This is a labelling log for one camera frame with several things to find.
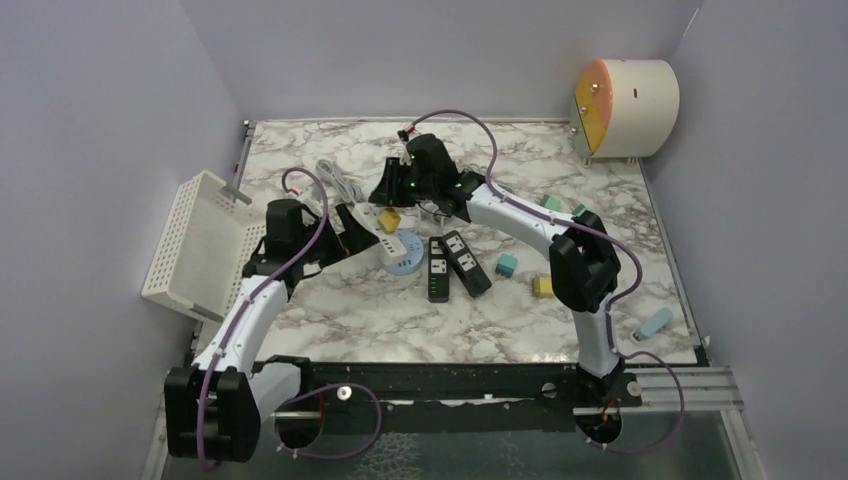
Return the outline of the yellow cube plug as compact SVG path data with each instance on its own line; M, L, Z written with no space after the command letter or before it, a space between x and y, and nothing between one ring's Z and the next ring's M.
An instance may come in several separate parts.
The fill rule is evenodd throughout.
M551 298L555 295L552 278L538 276L532 280L532 295L536 298Z
M377 216L379 229L387 235L393 235L401 221L401 215L393 208L384 208Z

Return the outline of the white power strip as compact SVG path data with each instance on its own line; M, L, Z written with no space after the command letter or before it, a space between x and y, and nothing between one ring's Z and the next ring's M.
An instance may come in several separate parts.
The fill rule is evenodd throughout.
M378 244L383 249L380 258L391 263L405 256L407 249L394 233L385 231L380 223L382 213L382 209L371 204L357 203L353 206L352 215L362 227L378 239Z

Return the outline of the round light blue power socket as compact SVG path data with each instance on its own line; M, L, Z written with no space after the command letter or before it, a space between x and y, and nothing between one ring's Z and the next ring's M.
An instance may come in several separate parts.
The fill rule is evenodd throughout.
M406 253L400 257L386 257L383 260L383 268L391 275L411 275L419 269L424 260L424 243L419 234L412 230L398 230L396 237L406 248Z

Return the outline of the black power strip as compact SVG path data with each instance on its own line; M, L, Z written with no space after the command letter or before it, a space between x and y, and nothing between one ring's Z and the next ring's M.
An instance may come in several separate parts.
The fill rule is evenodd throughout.
M439 239L439 244L447 256L449 265L471 297L480 297L491 288L490 278L458 231L444 234Z
M450 299L449 265L439 240L433 236L427 241L427 299L431 303L447 303Z

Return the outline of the teal cube plug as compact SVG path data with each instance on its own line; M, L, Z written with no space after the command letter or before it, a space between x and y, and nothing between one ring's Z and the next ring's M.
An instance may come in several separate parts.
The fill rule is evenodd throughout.
M501 254L495 267L495 273L505 278L511 278L517 268L518 259L510 254Z

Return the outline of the green cube plug pair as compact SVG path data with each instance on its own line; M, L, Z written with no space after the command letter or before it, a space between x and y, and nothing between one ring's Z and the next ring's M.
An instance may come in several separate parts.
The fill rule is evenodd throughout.
M588 211L588 209L585 205L579 204L573 209L572 216L573 217L580 217L587 211Z

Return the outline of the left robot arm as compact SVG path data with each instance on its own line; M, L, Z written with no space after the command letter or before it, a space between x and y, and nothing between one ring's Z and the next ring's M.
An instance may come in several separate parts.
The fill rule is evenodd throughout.
M317 214L293 199L269 203L266 233L242 268L233 308L208 346L166 376L170 455L197 459L205 468L245 463L256 450L263 421L278 408L302 410L326 392L347 401L356 390L370 391L351 382L315 386L306 357L256 360L271 324L306 279L305 266L325 268L377 244L357 211L344 204L335 211L341 232L333 230L327 211Z

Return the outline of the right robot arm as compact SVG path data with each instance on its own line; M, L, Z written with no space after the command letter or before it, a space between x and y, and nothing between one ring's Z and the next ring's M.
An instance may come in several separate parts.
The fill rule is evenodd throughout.
M449 217L493 228L542 254L556 298L574 315L578 365L587 372L577 380L578 396L592 407L612 399L617 392L612 373L623 361L610 344L611 326L601 311L618 286L621 263L600 218L541 210L481 174L460 171L433 134L401 130L398 136L405 153L386 159L369 203L407 208L429 201Z

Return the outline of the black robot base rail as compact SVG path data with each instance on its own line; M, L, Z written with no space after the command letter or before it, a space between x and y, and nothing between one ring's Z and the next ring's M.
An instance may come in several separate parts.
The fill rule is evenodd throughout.
M312 361L304 368L300 390L308 397L272 416L286 435L572 433L579 416L642 404L634 374L592 380L571 363Z

